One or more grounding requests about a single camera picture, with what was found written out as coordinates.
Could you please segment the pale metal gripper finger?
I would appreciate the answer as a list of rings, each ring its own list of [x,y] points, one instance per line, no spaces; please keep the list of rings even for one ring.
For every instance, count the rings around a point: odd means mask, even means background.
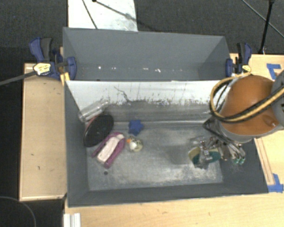
[[[192,138],[190,140],[191,148],[205,148],[206,138]]]
[[[207,169],[211,160],[211,156],[208,150],[201,150],[199,154],[198,167],[200,169]]]

